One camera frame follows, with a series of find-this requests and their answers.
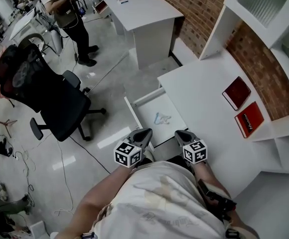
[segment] desk top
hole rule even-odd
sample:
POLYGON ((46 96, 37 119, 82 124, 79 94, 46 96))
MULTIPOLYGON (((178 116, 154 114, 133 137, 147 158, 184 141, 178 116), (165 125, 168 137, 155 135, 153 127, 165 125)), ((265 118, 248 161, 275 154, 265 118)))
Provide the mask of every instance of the desk top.
POLYGON ((254 86, 227 50, 196 60, 158 78, 189 130, 208 145, 208 161, 220 182, 236 197, 260 172, 252 142, 243 139, 234 116, 256 101, 269 115, 254 86), (234 111, 222 92, 240 76, 251 95, 234 111))
POLYGON ((127 31, 161 20, 183 16, 165 0, 104 0, 127 31))
POLYGON ((11 41, 19 32, 22 31, 24 27, 26 27, 31 20, 34 18, 35 11, 34 9, 29 11, 26 15, 24 15, 14 26, 13 31, 10 34, 9 40, 11 41))

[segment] red book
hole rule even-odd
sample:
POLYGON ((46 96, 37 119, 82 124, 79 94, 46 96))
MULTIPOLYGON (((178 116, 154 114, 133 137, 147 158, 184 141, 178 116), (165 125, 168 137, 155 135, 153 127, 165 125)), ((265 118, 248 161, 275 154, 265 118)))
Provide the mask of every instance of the red book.
POLYGON ((244 138, 249 137, 264 121, 262 113, 256 102, 251 103, 235 116, 235 120, 244 138))
POLYGON ((251 90, 239 76, 231 85, 222 93, 232 108, 237 111, 249 97, 251 90))

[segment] open drawer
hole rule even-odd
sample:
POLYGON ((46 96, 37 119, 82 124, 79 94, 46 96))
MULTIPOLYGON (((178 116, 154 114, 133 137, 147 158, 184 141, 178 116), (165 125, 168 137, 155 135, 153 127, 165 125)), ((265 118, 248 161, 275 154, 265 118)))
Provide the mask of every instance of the open drawer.
POLYGON ((133 114, 139 128, 149 127, 153 131, 149 147, 152 151, 160 144, 174 137, 176 130, 187 129, 174 104, 165 93, 164 88, 159 88, 150 94, 130 103, 125 97, 125 101, 133 114), (169 124, 155 124, 156 114, 160 113, 171 116, 169 124))

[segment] white table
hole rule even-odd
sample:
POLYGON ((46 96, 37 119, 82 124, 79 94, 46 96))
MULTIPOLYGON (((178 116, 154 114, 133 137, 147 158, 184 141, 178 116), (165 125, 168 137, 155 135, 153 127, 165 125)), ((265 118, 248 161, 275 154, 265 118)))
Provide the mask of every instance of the white table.
POLYGON ((234 116, 256 101, 268 113, 255 88, 227 50, 196 60, 158 78, 189 130, 208 145, 208 161, 216 177, 236 197, 261 171, 252 142, 243 139, 234 116), (234 111, 222 92, 240 76, 251 95, 234 111))
POLYGON ((15 24, 14 29, 9 37, 10 41, 13 41, 15 44, 17 44, 14 38, 28 25, 33 28, 35 32, 38 32, 36 27, 32 24, 32 21, 35 19, 34 15, 35 11, 32 9, 15 24))
POLYGON ((140 69, 168 57, 174 19, 182 13, 165 0, 104 1, 112 11, 117 33, 126 36, 140 69))

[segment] fluorescent light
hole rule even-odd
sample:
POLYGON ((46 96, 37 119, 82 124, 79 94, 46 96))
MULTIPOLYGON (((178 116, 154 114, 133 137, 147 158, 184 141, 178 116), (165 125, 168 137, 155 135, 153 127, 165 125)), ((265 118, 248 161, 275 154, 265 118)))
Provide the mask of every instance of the fluorescent light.
POLYGON ((126 136, 127 134, 130 134, 131 130, 129 127, 125 127, 123 129, 121 129, 120 131, 118 131, 117 133, 114 133, 113 135, 109 136, 108 138, 100 141, 97 143, 98 148, 102 149, 103 147, 106 147, 109 144, 112 144, 113 142, 120 140, 121 138, 123 138, 124 136, 126 136))
MULTIPOLYGON (((76 162, 76 159, 74 156, 66 158, 66 159, 64 159, 64 167, 71 164, 71 163, 74 163, 74 162, 76 162)), ((57 169, 62 168, 62 167, 63 167, 63 163, 61 161, 56 163, 56 164, 53 164, 53 170, 57 170, 57 169)))

